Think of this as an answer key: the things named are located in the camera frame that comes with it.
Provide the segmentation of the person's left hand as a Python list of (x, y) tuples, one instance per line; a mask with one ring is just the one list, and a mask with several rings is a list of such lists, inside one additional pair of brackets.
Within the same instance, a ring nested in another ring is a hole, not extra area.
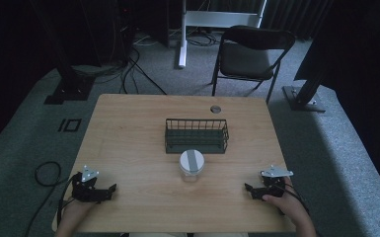
[(71, 200), (63, 209), (59, 226), (69, 228), (77, 227), (95, 205), (94, 202), (82, 202), (76, 199)]

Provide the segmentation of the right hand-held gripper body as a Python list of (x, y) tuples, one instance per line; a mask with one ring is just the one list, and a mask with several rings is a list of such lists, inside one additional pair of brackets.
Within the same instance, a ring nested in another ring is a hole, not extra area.
[(281, 198), (285, 191), (285, 177), (293, 176), (292, 171), (271, 165), (269, 168), (260, 171), (267, 193), (271, 196)]

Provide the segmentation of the person's right hand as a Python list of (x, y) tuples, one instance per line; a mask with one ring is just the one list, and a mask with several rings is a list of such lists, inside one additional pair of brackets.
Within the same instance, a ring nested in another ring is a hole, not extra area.
[(295, 219), (309, 217), (301, 201), (297, 198), (297, 194), (292, 187), (291, 180), (288, 177), (284, 178), (286, 191), (282, 197), (274, 197), (264, 195), (263, 200), (267, 203), (278, 207), (285, 215), (293, 222)]

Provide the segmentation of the black metal stand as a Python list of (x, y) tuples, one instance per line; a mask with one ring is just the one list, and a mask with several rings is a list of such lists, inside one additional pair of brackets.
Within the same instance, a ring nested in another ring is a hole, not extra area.
[(331, 51), (327, 44), (333, 39), (333, 27), (326, 20), (313, 39), (294, 80), (304, 80), (302, 87), (284, 86), (282, 91), (292, 111), (324, 113), (320, 99), (316, 95), (319, 86), (329, 77), (331, 71)]
[(69, 62), (53, 23), (44, 11), (41, 0), (29, 0), (48, 38), (49, 54), (60, 75), (54, 92), (44, 100), (46, 105), (62, 105), (65, 101), (87, 101), (92, 91), (95, 77), (80, 76)]

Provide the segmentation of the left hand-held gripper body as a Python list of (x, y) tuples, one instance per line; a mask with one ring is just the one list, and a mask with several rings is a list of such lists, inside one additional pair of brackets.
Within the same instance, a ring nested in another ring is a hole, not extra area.
[(81, 172), (72, 177), (72, 196), (82, 202), (105, 201), (109, 192), (95, 188), (98, 176), (98, 171), (85, 165)]

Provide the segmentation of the white desk frame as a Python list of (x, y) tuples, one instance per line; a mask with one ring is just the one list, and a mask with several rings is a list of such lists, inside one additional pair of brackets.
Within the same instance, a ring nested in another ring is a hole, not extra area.
[(230, 28), (232, 26), (243, 25), (259, 28), (264, 18), (266, 3), (267, 0), (260, 0), (257, 13), (233, 13), (190, 11), (187, 9), (187, 0), (183, 0), (182, 35), (178, 66), (185, 68), (187, 65), (187, 27)]

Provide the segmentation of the clear jar with white lid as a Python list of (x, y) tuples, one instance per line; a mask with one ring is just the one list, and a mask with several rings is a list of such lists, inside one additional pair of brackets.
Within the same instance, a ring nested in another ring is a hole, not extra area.
[(195, 149), (186, 150), (180, 157), (182, 178), (185, 182), (195, 182), (204, 168), (204, 156)]

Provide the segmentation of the black folding chair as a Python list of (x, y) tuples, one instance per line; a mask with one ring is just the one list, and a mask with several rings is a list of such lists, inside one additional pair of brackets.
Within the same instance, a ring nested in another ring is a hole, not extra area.
[(257, 90), (270, 80), (269, 101), (283, 57), (295, 44), (288, 31), (233, 26), (221, 37), (210, 84), (216, 93), (219, 78), (257, 82)]

